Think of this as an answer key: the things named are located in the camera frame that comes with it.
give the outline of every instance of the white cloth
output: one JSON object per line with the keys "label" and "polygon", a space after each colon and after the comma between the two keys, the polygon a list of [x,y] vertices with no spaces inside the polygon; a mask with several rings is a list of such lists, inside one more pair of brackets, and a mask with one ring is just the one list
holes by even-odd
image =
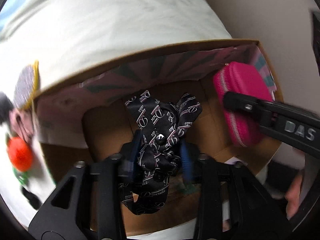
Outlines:
{"label": "white cloth", "polygon": [[[19,72],[39,60],[41,89],[95,64],[161,45],[228,39],[205,0],[30,0],[0,33],[0,90],[13,98]],[[19,191],[0,129],[0,193],[28,226],[36,211]],[[44,201],[54,189],[38,142],[30,190]]]}

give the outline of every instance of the cardboard box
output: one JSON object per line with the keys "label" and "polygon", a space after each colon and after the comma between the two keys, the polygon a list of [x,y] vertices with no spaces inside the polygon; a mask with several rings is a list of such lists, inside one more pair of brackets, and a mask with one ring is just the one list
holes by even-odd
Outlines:
{"label": "cardboard box", "polygon": [[[65,87],[81,83],[89,78],[100,75],[119,65],[135,62],[163,55],[182,53],[187,51],[210,51],[213,49],[235,47],[241,45],[256,45],[261,51],[271,73],[277,91],[275,98],[282,101],[282,93],[274,69],[268,60],[261,44],[256,40],[214,40],[196,41],[168,45],[160,48],[134,53],[120,57],[91,69],[78,73],[55,86],[43,91],[35,99],[35,109],[39,100],[58,93]],[[199,100],[203,108],[202,113],[187,133],[186,140],[198,145],[201,152],[209,154],[219,162],[225,162],[236,156],[248,163],[250,170],[257,174],[272,158],[280,142],[265,138],[254,147],[239,148],[231,143],[228,128],[224,120],[222,107],[212,86],[212,75],[216,70],[198,81],[178,81],[145,87],[150,94],[163,102],[177,102],[181,95],[188,92]],[[134,131],[138,128],[133,118],[127,112],[124,102],[132,95],[124,95],[109,106],[99,106],[88,110],[82,119],[85,139],[91,149],[76,149],[57,145],[42,144],[47,166],[56,182],[67,173],[76,161],[84,160],[87,163],[101,161],[104,158],[119,152],[122,144],[130,142]],[[151,233],[177,226],[196,217],[199,193],[183,195],[171,190],[165,206],[155,214],[136,216],[122,205],[125,230],[127,236]],[[96,228],[95,202],[92,204],[92,229]]]}

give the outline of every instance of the orange fuzzy ball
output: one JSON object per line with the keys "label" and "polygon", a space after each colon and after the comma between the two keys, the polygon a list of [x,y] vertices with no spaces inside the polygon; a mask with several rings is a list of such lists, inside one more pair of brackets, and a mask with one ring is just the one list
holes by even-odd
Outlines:
{"label": "orange fuzzy ball", "polygon": [[32,150],[20,137],[13,137],[8,142],[7,152],[12,166],[18,171],[25,172],[32,165]]}

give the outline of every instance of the pink case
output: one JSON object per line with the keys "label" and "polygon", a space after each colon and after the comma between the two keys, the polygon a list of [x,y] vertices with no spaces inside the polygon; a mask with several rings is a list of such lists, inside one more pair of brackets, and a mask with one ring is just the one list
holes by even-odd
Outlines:
{"label": "pink case", "polygon": [[[251,65],[231,62],[214,75],[213,84],[221,105],[223,95],[228,91],[272,101],[268,87],[256,68]],[[227,110],[224,110],[224,115],[235,145],[247,147],[263,138],[259,132],[259,124],[250,117]]]}

